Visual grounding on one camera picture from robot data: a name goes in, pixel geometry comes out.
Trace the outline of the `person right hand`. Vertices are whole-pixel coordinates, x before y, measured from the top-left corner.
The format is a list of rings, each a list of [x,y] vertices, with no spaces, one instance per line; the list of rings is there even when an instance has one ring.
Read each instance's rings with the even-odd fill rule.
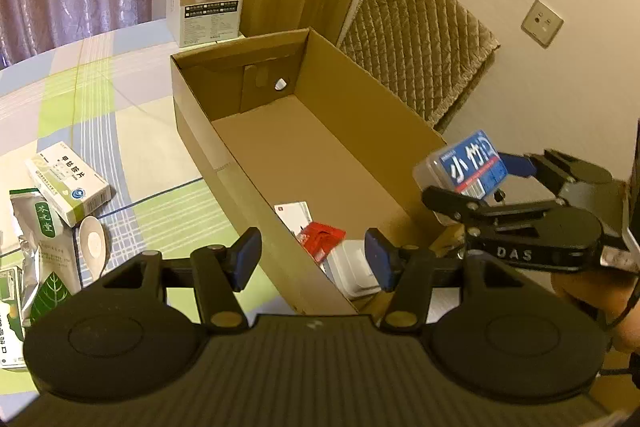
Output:
[[[623,313],[638,280],[637,275],[617,270],[551,275],[552,287],[559,296],[600,310],[608,323]],[[639,305],[614,327],[613,345],[620,352],[639,352]]]

